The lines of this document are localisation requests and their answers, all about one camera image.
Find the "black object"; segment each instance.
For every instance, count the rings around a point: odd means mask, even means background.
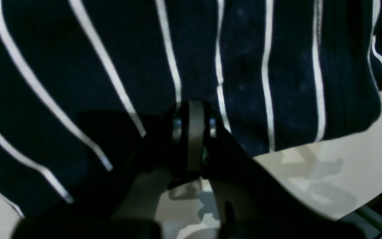
[[[169,189],[199,177],[209,179],[222,223],[221,239],[300,235],[364,238],[354,225],[330,221],[291,196],[245,153],[208,103],[192,101],[174,106],[161,126],[144,137],[127,165],[96,183],[85,197],[87,200],[58,205],[39,217],[21,221],[12,238],[45,238],[42,232],[59,239],[160,238],[160,229],[153,222],[108,219],[122,203],[134,178],[141,171],[160,166],[167,167],[173,176]],[[106,190],[102,184],[115,187]]]

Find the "clothing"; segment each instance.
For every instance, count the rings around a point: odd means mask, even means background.
[[[366,130],[379,90],[379,0],[0,0],[0,193],[80,199],[176,102],[256,156]]]

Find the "white surface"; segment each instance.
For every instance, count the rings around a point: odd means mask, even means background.
[[[309,207],[338,219],[382,192],[382,116],[367,132],[256,160]],[[170,199],[181,190],[193,199]],[[156,220],[165,239],[215,238],[220,224],[210,191],[207,182],[194,182],[162,194]],[[0,239],[9,238],[18,218],[0,197]]]

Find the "striped shirt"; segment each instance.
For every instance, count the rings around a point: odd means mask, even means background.
[[[0,193],[80,200],[174,104],[256,156],[379,117],[379,0],[0,0]]]

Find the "navy blue fabric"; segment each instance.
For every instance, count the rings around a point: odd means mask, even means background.
[[[155,1],[83,0],[123,86],[147,132],[175,103]],[[216,0],[166,0],[183,100],[207,100],[220,114],[215,45]],[[256,156],[269,151],[261,63],[265,1],[226,0],[220,38],[224,98],[232,134]],[[318,112],[312,64],[314,0],[274,1],[269,82],[276,150],[315,140]],[[367,129],[379,116],[382,65],[367,56],[372,2],[323,2],[320,65],[326,129],[333,139]],[[65,0],[3,0],[7,28],[27,63],[72,121],[106,153],[115,168],[141,141],[111,80]],[[382,12],[377,24],[382,54]],[[72,196],[109,173],[39,100],[0,39],[0,133],[19,151],[47,166]],[[26,216],[61,197],[36,171],[0,147],[0,192]]]

